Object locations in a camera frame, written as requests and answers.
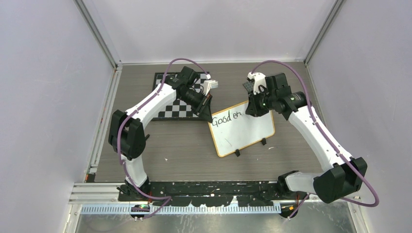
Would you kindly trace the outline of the black white checkerboard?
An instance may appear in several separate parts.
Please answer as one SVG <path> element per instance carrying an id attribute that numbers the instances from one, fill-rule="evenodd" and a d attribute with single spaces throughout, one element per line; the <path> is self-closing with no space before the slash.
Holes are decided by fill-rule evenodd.
<path id="1" fill-rule="evenodd" d="M 191 89 L 196 92 L 202 92 L 202 84 L 207 80 L 206 74 L 199 73 L 199 78 L 191 85 Z M 174 100 L 165 108 L 160 110 L 153 120 L 200 120 L 192 111 L 191 107 L 180 99 Z"/>

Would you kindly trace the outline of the yellow framed whiteboard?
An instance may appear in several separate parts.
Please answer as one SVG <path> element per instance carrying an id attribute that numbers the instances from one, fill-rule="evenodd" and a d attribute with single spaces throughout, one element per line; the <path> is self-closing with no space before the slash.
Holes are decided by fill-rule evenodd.
<path id="1" fill-rule="evenodd" d="M 241 149 L 274 135 L 273 114 L 250 116 L 245 113 L 247 106 L 248 101 L 244 101 L 212 114 L 208 125 L 219 157 L 240 156 Z"/>

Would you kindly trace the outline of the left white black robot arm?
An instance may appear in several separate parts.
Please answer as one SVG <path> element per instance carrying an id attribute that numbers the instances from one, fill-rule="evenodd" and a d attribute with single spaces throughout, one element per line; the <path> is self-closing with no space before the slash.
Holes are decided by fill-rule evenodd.
<path id="1" fill-rule="evenodd" d="M 218 82 L 207 73 L 201 90 L 197 92 L 192 87 L 199 79 L 200 74 L 187 66 L 176 75 L 165 73 L 162 81 L 144 100 L 126 111 L 116 110 L 113 113 L 108 143 L 119 157 L 119 163 L 125 170 L 126 186 L 136 200 L 145 200 L 150 191 L 142 160 L 148 123 L 175 100 L 189 105 L 198 118 L 212 122 L 210 90 L 218 87 Z"/>

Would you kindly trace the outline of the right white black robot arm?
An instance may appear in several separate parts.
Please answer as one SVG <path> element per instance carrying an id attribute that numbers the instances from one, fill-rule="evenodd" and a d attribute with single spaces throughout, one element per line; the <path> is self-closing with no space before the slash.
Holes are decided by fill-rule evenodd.
<path id="1" fill-rule="evenodd" d="M 294 170 L 280 175 L 277 192 L 281 198 L 290 199 L 297 192 L 305 192 L 331 203 L 361 189 L 359 175 L 365 175 L 366 161 L 361 157 L 354 158 L 341 148 L 305 93 L 292 92 L 284 73 L 273 76 L 248 73 L 243 86 L 249 100 L 245 113 L 252 117 L 262 117 L 271 111 L 281 114 L 301 133 L 321 165 L 322 173 L 319 174 Z"/>

